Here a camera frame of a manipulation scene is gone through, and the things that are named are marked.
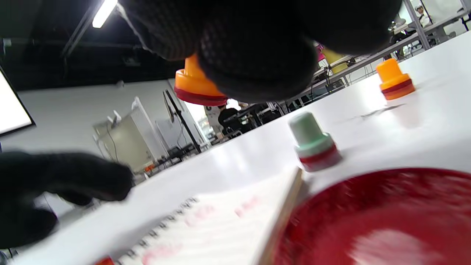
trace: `red dish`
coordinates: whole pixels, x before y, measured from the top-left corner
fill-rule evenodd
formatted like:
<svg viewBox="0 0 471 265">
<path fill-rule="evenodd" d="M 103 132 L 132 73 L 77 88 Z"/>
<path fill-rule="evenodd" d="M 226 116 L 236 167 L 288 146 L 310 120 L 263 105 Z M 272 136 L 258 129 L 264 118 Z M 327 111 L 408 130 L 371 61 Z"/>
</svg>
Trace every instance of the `red dish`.
<svg viewBox="0 0 471 265">
<path fill-rule="evenodd" d="M 469 246 L 471 174 L 403 168 L 342 181 L 302 203 L 274 264 L 471 264 Z"/>
</svg>

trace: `pink writing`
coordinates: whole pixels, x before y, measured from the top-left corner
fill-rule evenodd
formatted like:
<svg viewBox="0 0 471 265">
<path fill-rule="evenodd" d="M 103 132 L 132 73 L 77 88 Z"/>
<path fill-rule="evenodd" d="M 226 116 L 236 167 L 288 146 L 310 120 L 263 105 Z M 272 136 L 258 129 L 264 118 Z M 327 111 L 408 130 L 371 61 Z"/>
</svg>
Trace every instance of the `pink writing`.
<svg viewBox="0 0 471 265">
<path fill-rule="evenodd" d="M 247 212 L 253 210 L 260 203 L 260 199 L 257 196 L 253 196 L 247 202 L 244 202 L 240 207 L 234 210 L 235 214 L 242 218 Z"/>
<path fill-rule="evenodd" d="M 181 243 L 174 245 L 157 245 L 144 254 L 142 264 L 151 265 L 155 260 L 172 257 L 179 253 L 182 248 L 183 245 Z"/>
<path fill-rule="evenodd" d="M 194 214 L 185 218 L 185 224 L 189 227 L 194 227 L 201 221 L 208 219 L 214 210 L 214 207 L 211 205 L 202 206 Z"/>
</svg>

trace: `white tabletop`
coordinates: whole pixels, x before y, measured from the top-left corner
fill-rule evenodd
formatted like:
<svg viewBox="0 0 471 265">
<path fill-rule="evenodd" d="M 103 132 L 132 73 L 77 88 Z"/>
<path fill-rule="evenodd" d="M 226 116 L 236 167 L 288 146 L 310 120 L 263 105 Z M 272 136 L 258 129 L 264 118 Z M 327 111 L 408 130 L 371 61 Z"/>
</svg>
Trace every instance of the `white tabletop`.
<svg viewBox="0 0 471 265">
<path fill-rule="evenodd" d="M 409 28 L 409 25 L 408 24 L 404 24 L 404 25 L 401 25 L 399 27 L 396 27 L 394 29 L 394 34 L 398 34 L 399 32 L 403 31 L 403 30 L 406 30 Z"/>
<path fill-rule="evenodd" d="M 374 75 L 158 174 L 60 230 L 16 259 L 17 265 L 89 265 L 117 255 L 157 219 L 196 193 L 241 187 L 299 162 L 288 120 L 314 113 L 344 160 L 308 174 L 312 193 L 372 170 L 427 166 L 471 172 L 471 33 L 400 64 L 417 91 L 386 102 Z M 399 106 L 365 116 L 386 107 Z"/>
</svg>

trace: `orange cap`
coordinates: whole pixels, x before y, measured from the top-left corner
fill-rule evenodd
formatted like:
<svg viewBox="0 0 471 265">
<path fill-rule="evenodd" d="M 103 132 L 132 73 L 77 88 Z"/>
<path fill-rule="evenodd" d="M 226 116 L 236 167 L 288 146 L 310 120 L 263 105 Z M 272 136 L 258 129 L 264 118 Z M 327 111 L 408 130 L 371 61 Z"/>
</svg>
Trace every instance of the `orange cap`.
<svg viewBox="0 0 471 265">
<path fill-rule="evenodd" d="M 207 79 L 198 65 L 196 54 L 185 59 L 185 69 L 175 74 L 175 94 L 183 101 L 204 106 L 225 105 L 227 97 Z"/>
<path fill-rule="evenodd" d="M 104 258 L 95 265 L 114 265 L 113 260 L 110 257 Z"/>
<path fill-rule="evenodd" d="M 397 99 L 415 91 L 408 74 L 403 74 L 396 60 L 388 59 L 376 67 L 382 84 L 381 92 L 387 100 Z"/>
</svg>

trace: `mint green cap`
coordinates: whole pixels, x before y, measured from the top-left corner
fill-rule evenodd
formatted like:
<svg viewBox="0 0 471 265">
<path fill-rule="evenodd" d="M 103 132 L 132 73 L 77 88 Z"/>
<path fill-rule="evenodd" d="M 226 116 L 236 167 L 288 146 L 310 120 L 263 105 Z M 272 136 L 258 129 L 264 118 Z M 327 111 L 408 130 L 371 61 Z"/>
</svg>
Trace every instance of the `mint green cap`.
<svg viewBox="0 0 471 265">
<path fill-rule="evenodd" d="M 295 147 L 299 157 L 310 157 L 322 153 L 333 144 L 332 137 L 323 133 L 310 112 L 301 113 L 289 122 L 298 145 Z"/>
</svg>

